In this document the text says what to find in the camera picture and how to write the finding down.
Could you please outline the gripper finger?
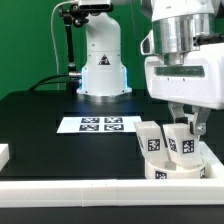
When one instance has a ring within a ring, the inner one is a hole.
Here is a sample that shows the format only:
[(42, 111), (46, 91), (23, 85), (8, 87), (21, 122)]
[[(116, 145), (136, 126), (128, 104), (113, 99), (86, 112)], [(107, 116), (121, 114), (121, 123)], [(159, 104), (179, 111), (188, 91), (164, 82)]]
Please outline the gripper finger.
[(168, 108), (175, 123), (184, 123), (184, 124), (188, 123), (188, 118), (185, 116), (184, 113), (183, 104), (176, 102), (169, 102)]
[(192, 107), (193, 120), (190, 122), (190, 132), (193, 135), (204, 135), (206, 133), (206, 122), (211, 109), (199, 106)]

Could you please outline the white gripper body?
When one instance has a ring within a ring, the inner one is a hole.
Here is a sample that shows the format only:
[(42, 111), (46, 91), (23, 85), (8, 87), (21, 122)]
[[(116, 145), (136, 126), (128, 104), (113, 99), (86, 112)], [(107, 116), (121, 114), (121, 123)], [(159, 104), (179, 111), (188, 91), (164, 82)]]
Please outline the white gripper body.
[(154, 55), (155, 41), (150, 31), (141, 43), (147, 89), (152, 98), (224, 109), (224, 36), (193, 38), (195, 51), (186, 52), (182, 64), (167, 65), (165, 57)]

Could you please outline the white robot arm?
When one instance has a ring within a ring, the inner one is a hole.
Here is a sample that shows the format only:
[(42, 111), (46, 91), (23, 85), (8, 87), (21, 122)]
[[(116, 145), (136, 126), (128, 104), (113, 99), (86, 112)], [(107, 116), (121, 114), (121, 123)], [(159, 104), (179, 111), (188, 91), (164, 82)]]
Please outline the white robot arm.
[[(215, 31), (222, 0), (140, 0), (151, 27), (138, 40), (145, 57), (145, 86), (154, 99), (168, 102), (175, 122), (184, 122), (183, 107), (194, 114), (190, 130), (206, 132), (213, 109), (224, 109), (224, 34)], [(87, 63), (78, 92), (94, 100), (130, 91), (120, 59), (120, 27), (103, 12), (100, 0), (84, 1), (88, 16)]]

